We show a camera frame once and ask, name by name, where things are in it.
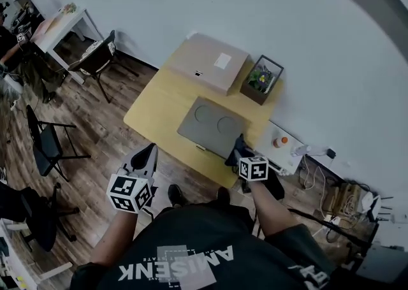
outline black office chair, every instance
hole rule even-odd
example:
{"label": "black office chair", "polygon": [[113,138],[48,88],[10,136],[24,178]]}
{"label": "black office chair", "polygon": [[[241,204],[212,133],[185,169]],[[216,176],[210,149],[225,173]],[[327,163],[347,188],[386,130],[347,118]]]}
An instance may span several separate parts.
{"label": "black office chair", "polygon": [[69,235],[59,220],[60,217],[77,214],[79,208],[67,212],[60,212],[57,209],[57,190],[60,184],[54,186],[52,196],[49,198],[40,195],[30,187],[21,191],[16,191],[11,187],[0,183],[0,218],[9,219],[15,222],[24,222],[28,225],[31,234],[24,236],[23,240],[29,250],[32,250],[29,242],[36,240],[38,244],[47,252],[54,246],[59,228],[64,236],[71,242],[77,240],[75,235]]}
{"label": "black office chair", "polygon": [[[65,181],[69,182],[69,180],[62,173],[61,167],[59,166],[59,161],[67,159],[88,159],[91,157],[90,155],[79,156],[74,145],[72,144],[66,128],[76,128],[76,126],[70,124],[54,124],[51,122],[38,121],[33,109],[29,105],[27,105],[27,120],[31,138],[34,142],[33,154],[40,175],[46,177],[52,168],[54,168]],[[59,143],[57,133],[55,132],[55,126],[64,128],[69,143],[71,144],[71,147],[75,153],[74,156],[63,156],[61,144]]]}
{"label": "black office chair", "polygon": [[[99,44],[89,55],[85,58],[80,60],[79,62],[73,63],[68,67],[70,71],[80,71],[83,69],[86,71],[90,76],[96,80],[101,89],[106,101],[110,103],[108,96],[106,95],[105,90],[101,85],[101,74],[104,72],[111,64],[118,64],[119,66],[123,67],[124,69],[128,70],[130,73],[134,74],[134,76],[139,77],[138,73],[130,70],[130,68],[121,64],[117,58],[116,47],[114,44],[115,41],[115,31],[111,31],[109,36]],[[113,53],[109,48],[109,44],[112,43],[114,46]]]}

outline human hand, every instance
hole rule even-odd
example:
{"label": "human hand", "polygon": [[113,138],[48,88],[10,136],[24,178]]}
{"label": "human hand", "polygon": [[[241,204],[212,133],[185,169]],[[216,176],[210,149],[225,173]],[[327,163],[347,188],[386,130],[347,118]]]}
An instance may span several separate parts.
{"label": "human hand", "polygon": [[19,41],[18,44],[24,45],[24,44],[26,44],[27,42],[28,42],[28,38],[27,38],[27,36],[24,36],[23,39],[22,39],[21,41]]}

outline small bottle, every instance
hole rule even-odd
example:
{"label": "small bottle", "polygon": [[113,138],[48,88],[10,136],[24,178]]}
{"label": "small bottle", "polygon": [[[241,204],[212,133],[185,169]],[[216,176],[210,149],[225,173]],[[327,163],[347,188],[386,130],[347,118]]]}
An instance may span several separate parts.
{"label": "small bottle", "polygon": [[282,146],[285,146],[287,143],[288,143],[287,137],[275,138],[272,142],[274,147],[276,147],[277,149],[281,148]]}

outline power adapter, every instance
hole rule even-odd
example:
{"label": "power adapter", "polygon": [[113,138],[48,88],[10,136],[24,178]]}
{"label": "power adapter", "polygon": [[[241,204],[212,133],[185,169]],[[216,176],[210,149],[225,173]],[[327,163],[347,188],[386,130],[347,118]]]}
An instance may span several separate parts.
{"label": "power adapter", "polygon": [[336,152],[332,149],[328,149],[326,155],[330,158],[330,159],[334,159],[336,157]]}

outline yellow table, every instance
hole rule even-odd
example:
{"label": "yellow table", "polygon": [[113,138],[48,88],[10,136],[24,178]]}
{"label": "yellow table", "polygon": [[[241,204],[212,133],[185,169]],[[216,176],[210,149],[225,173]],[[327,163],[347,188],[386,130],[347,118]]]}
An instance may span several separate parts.
{"label": "yellow table", "polygon": [[147,84],[124,117],[124,122],[162,150],[200,172],[202,175],[231,188],[237,176],[224,159],[196,147],[192,141],[177,133],[190,107],[198,96],[207,98],[245,118],[245,140],[255,146],[281,93],[283,83],[278,80],[264,105],[259,105],[240,93],[240,86],[253,67],[246,62],[234,81],[228,96],[195,83],[170,71],[166,63]]}

